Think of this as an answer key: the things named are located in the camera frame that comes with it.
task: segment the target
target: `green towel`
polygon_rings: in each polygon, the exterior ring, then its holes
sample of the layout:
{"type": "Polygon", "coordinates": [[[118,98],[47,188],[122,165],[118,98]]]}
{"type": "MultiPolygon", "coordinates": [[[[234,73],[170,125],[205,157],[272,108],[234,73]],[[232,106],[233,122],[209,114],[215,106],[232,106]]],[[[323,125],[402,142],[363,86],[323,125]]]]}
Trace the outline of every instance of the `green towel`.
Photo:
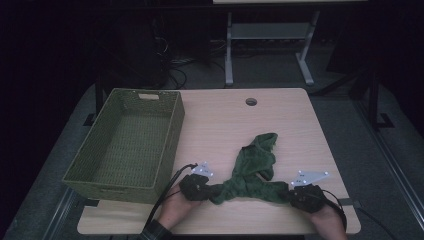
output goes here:
{"type": "Polygon", "coordinates": [[[275,163],[275,156],[271,150],[277,137],[276,133],[258,135],[249,146],[243,147],[237,156],[231,179],[223,184],[210,186],[213,195],[209,200],[214,204],[221,204],[235,197],[250,197],[287,203],[287,183],[265,182],[274,177],[272,165],[275,163]]]}

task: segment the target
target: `dark floor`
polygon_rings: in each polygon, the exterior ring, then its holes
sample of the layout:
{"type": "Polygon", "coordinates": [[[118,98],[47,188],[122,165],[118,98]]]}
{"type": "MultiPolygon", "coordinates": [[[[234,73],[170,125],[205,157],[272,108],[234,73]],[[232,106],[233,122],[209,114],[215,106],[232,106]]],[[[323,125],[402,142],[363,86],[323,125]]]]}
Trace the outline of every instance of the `dark floor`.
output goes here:
{"type": "MultiPolygon", "coordinates": [[[[326,72],[332,46],[314,45],[307,58],[315,85],[307,87],[295,61],[296,46],[278,54],[258,54],[234,59],[232,88],[304,88],[317,91],[343,77],[326,72]]],[[[186,89],[224,87],[223,57],[213,59],[209,66],[192,63],[179,68],[187,75],[186,89]]],[[[180,83],[183,75],[174,72],[180,83]]],[[[352,101],[345,84],[321,97],[311,97],[336,164],[350,197],[364,210],[381,221],[398,239],[424,239],[423,226],[417,221],[411,202],[389,166],[393,157],[419,199],[424,199],[424,140],[400,110],[393,95],[380,87],[379,112],[386,113],[394,128],[373,131],[362,110],[366,98],[352,101]]],[[[164,89],[173,89],[169,81],[164,89]]],[[[68,191],[61,183],[69,163],[80,147],[89,127],[83,126],[87,116],[95,112],[94,87],[91,87],[74,110],[60,138],[52,149],[42,171],[28,193],[4,239],[112,239],[110,236],[83,236],[76,230],[84,199],[68,191]],[[70,196],[69,209],[58,209],[63,196],[70,196]]],[[[362,230],[349,239],[390,239],[387,233],[363,213],[357,211],[362,230]]],[[[113,239],[128,239],[114,236],[113,239]]],[[[282,239],[264,237],[263,239],[282,239]]],[[[307,236],[306,239],[319,239],[307,236]]]]}

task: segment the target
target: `dark background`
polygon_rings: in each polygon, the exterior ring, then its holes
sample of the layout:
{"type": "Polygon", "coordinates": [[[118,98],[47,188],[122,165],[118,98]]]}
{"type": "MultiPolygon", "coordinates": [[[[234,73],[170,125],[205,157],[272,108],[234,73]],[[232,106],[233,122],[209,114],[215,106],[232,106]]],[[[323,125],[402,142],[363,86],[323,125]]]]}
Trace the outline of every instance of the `dark background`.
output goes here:
{"type": "MultiPolygon", "coordinates": [[[[127,16],[125,20],[116,13],[99,17],[79,12],[81,8],[107,6],[104,1],[88,2],[0,2],[1,236],[89,86],[99,78],[112,87],[158,88],[166,81],[166,66],[151,50],[156,47],[152,36],[158,34],[146,27],[151,16],[127,16]],[[143,27],[134,26],[132,18],[143,27]],[[142,38],[141,43],[131,41],[133,37],[142,38]],[[99,47],[96,41],[104,41],[106,47],[99,47]],[[110,46],[117,42],[121,47],[111,51],[110,46]],[[135,61],[130,53],[137,48],[145,51],[145,58],[135,61]],[[119,55],[119,60],[111,52],[119,55]],[[104,71],[105,66],[111,70],[104,71]]],[[[419,1],[381,2],[372,1],[371,6],[350,11],[342,25],[329,19],[334,15],[340,19],[345,14],[324,11],[315,41],[340,36],[330,61],[331,71],[350,73],[376,63],[380,81],[395,94],[417,131],[424,135],[423,8],[419,1]]],[[[139,3],[121,2],[129,7],[139,3]]],[[[172,19],[178,14],[166,16],[172,19]]],[[[181,48],[195,49],[196,57],[206,58],[207,41],[225,36],[225,21],[211,21],[216,19],[209,18],[211,13],[190,14],[181,15],[179,21],[168,23],[168,29],[160,30],[181,48]],[[193,24],[190,19],[196,16],[198,24],[193,24]]]]}

